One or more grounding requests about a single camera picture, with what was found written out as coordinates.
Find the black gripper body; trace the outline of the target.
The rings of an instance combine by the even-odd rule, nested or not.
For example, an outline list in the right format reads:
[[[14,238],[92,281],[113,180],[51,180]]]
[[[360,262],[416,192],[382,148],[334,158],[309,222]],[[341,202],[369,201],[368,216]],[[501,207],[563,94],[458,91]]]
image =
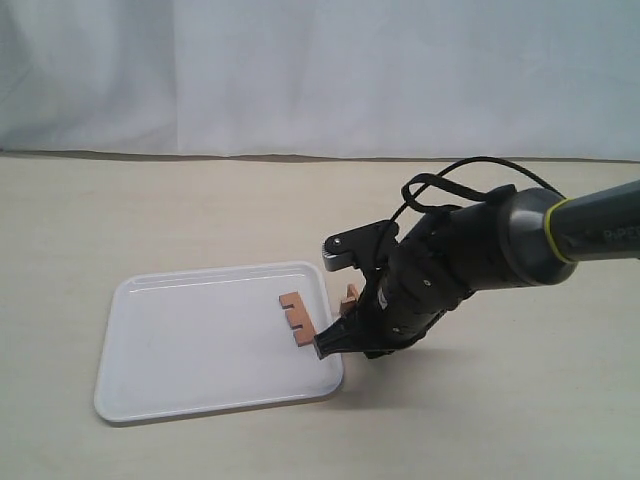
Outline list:
[[[408,348],[469,296],[469,286],[451,273],[443,255],[424,239],[406,237],[352,315],[352,350],[377,358]]]

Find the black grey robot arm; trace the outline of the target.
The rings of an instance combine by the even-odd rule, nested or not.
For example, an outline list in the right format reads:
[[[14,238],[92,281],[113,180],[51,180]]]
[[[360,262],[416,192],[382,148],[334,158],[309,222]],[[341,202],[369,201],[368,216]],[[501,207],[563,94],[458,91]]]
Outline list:
[[[412,202],[420,218],[406,234],[382,220],[325,240],[326,269],[359,270],[365,285],[356,303],[314,337],[320,358],[389,355],[423,339],[479,291],[556,285],[581,262],[639,254],[637,182],[575,199],[546,188],[437,185],[469,205]]]

